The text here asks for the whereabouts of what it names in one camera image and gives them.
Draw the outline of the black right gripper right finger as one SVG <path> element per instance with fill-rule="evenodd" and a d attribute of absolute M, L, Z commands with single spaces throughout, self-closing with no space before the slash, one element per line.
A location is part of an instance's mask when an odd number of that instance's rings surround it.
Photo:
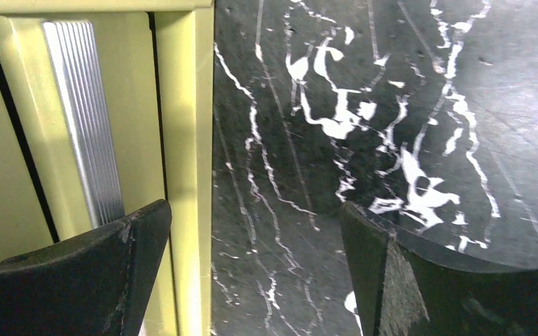
<path fill-rule="evenodd" d="M 451 250 L 354 202 L 341 234 L 365 335 L 538 335 L 538 268 Z"/>

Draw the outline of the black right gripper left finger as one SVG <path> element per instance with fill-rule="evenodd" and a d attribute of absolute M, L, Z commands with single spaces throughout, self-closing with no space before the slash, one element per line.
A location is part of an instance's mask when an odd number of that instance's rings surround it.
<path fill-rule="evenodd" d="M 0 335 L 138 335 L 171 222 L 160 199 L 0 262 Z"/>

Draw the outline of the green metal drawer chest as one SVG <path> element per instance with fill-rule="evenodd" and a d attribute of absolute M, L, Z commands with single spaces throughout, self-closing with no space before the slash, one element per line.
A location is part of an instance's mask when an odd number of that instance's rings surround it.
<path fill-rule="evenodd" d="M 212 1 L 0 1 L 0 262 L 157 200 L 138 335 L 211 333 Z"/>

